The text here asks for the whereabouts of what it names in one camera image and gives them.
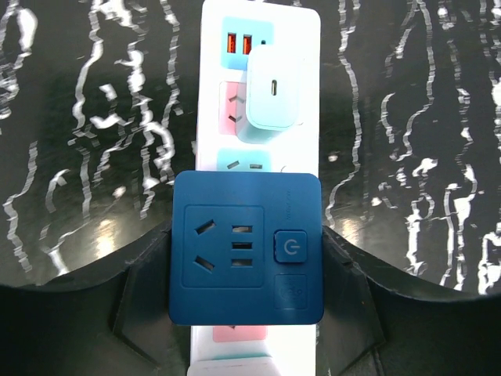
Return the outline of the white usb charger plug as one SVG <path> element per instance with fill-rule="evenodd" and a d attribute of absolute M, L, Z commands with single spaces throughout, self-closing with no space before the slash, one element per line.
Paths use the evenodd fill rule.
<path fill-rule="evenodd" d="M 280 376 L 270 357 L 204 360 L 192 364 L 187 376 Z"/>

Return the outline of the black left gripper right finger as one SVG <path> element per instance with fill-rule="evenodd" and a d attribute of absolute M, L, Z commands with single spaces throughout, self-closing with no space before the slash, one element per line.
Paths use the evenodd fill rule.
<path fill-rule="evenodd" d="M 323 230 L 318 375 L 497 375 L 500 296 L 412 276 Z"/>

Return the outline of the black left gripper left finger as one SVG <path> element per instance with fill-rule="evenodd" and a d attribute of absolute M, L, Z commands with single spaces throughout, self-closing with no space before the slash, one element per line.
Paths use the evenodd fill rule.
<path fill-rule="evenodd" d="M 171 225 L 42 286 L 1 288 L 4 375 L 184 375 L 168 316 Z"/>

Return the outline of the white multicolour power strip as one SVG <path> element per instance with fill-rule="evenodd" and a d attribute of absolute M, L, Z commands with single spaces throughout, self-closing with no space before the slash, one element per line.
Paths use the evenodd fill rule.
<path fill-rule="evenodd" d="M 206 1 L 196 168 L 319 172 L 319 14 Z M 195 326 L 191 375 L 313 375 L 316 325 Z"/>

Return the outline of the blue cube socket adapter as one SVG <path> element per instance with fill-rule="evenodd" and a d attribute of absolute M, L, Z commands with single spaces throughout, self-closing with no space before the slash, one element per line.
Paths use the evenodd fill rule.
<path fill-rule="evenodd" d="M 321 184 L 312 174 L 180 173 L 172 208 L 171 321 L 318 323 L 322 235 Z"/>

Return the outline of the teal charger plug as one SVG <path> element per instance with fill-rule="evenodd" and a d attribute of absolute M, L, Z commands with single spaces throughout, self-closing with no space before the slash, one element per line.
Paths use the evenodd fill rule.
<path fill-rule="evenodd" d="M 301 82 L 304 60 L 277 45 L 258 45 L 247 60 L 246 82 L 238 93 L 236 135 L 250 144 L 265 144 L 302 124 Z"/>

